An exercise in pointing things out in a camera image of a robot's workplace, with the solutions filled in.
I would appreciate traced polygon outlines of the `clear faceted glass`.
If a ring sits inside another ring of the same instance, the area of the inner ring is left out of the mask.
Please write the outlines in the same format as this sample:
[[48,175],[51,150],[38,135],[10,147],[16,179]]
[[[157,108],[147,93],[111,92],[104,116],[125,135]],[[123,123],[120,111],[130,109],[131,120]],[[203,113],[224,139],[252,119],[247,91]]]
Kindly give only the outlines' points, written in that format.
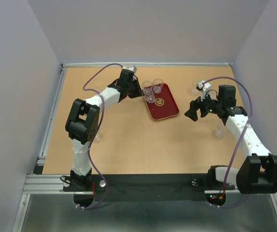
[[153,96],[153,83],[150,81],[144,81],[142,83],[142,91],[145,97]]

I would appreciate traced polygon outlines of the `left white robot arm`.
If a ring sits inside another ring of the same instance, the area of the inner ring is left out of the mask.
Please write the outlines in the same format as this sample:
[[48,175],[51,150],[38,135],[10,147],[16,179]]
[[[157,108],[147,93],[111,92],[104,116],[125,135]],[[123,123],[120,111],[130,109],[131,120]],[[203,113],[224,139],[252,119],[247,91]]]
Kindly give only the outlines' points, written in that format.
[[73,146],[73,166],[69,176],[62,176],[65,191],[86,191],[95,188],[92,183],[93,162],[90,157],[91,145],[103,121],[104,111],[125,98],[143,96],[143,91],[135,75],[135,66],[122,67],[118,79],[102,92],[94,89],[96,95],[89,99],[74,100],[65,124],[65,130]]

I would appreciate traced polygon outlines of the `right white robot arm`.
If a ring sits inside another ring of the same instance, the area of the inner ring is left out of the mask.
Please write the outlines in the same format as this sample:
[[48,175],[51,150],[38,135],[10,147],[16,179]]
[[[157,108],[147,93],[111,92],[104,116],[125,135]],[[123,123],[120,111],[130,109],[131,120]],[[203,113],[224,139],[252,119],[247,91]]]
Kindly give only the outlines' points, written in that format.
[[235,186],[242,194],[264,194],[277,192],[277,156],[261,143],[249,124],[250,117],[242,106],[236,106],[236,88],[220,85],[216,99],[210,97],[211,85],[200,81],[196,88],[202,93],[190,102],[185,116],[193,121],[216,114],[232,133],[245,160],[239,169],[230,166],[212,166],[206,176],[207,185],[216,189],[223,183]]

